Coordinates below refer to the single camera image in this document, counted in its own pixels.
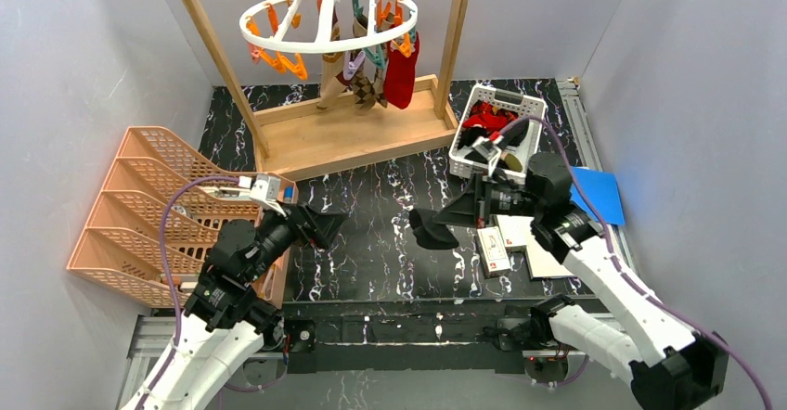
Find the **black sock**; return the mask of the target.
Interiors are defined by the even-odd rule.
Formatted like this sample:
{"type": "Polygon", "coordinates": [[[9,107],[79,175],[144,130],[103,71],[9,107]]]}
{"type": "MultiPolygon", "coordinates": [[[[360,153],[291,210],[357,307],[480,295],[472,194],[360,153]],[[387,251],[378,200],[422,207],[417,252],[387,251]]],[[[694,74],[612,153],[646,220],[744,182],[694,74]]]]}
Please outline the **black sock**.
{"type": "Polygon", "coordinates": [[[453,250],[459,246],[458,240],[446,224],[435,221],[437,211],[414,208],[408,213],[410,228],[417,244],[426,250],[453,250]]]}

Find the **orange clothes peg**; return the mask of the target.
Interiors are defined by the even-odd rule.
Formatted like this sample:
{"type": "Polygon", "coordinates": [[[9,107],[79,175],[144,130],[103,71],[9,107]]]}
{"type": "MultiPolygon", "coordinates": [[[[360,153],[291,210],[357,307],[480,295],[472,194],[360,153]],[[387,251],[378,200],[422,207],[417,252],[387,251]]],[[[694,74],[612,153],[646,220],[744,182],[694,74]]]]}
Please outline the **orange clothes peg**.
{"type": "Polygon", "coordinates": [[[260,60],[264,61],[279,73],[291,72],[302,81],[307,80],[309,77],[303,58],[298,53],[294,54],[294,60],[290,60],[279,51],[276,51],[274,55],[270,55],[264,49],[260,48],[258,56],[260,60]]]}

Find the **white round clip hanger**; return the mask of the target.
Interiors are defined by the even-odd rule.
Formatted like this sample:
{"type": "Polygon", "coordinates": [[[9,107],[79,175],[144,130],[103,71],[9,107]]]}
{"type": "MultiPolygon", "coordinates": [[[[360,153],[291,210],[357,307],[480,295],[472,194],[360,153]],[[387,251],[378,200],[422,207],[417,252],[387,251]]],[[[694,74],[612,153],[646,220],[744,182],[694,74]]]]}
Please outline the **white round clip hanger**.
{"type": "MultiPolygon", "coordinates": [[[[286,38],[286,35],[290,29],[292,20],[300,13],[300,5],[303,1],[304,0],[264,0],[248,8],[239,18],[239,28],[243,39],[247,43],[261,47],[264,50],[292,54],[321,55],[371,48],[374,45],[382,45],[390,42],[410,33],[410,31],[417,26],[419,18],[419,8],[413,0],[390,0],[395,7],[401,7],[405,13],[405,17],[400,25],[394,26],[390,30],[382,31],[377,27],[376,19],[369,17],[367,33],[364,36],[333,41],[331,39],[333,12],[336,4],[341,0],[320,0],[321,5],[318,10],[315,38],[310,42],[290,41],[286,38]],[[291,2],[291,4],[287,8],[283,20],[276,21],[273,24],[271,28],[272,33],[270,35],[263,36],[253,32],[251,28],[247,26],[247,22],[252,20],[259,12],[269,7],[285,5],[287,2],[291,2]]],[[[375,8],[376,2],[377,0],[368,0],[369,7],[371,9],[375,8]]]]}

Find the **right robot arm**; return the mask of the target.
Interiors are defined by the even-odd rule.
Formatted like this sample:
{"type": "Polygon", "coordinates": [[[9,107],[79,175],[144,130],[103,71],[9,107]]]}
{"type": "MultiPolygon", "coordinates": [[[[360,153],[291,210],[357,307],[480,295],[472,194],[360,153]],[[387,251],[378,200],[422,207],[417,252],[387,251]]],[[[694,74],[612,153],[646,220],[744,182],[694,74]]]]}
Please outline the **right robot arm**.
{"type": "Polygon", "coordinates": [[[718,337],[662,310],[644,283],[614,259],[600,220],[572,200],[572,189],[563,158],[539,152],[529,159],[522,184],[501,171],[477,173],[441,210],[415,208],[408,220],[421,247],[452,250],[458,245],[453,227],[484,231],[497,212],[528,217],[536,243],[590,287],[617,326],[558,294],[534,305],[511,330],[514,337],[584,352],[626,383],[644,409],[695,409],[719,395],[729,356],[718,337]]]}

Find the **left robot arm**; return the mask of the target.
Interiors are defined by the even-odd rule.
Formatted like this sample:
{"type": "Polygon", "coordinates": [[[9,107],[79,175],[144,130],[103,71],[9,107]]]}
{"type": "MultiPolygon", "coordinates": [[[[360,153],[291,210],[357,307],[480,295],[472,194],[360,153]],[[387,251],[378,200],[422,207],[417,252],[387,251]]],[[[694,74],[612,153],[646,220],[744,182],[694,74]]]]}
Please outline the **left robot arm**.
{"type": "Polygon", "coordinates": [[[207,254],[174,334],[126,409],[204,409],[264,346],[279,315],[254,283],[291,246],[330,247],[349,215],[279,202],[262,221],[224,224],[207,254]]]}

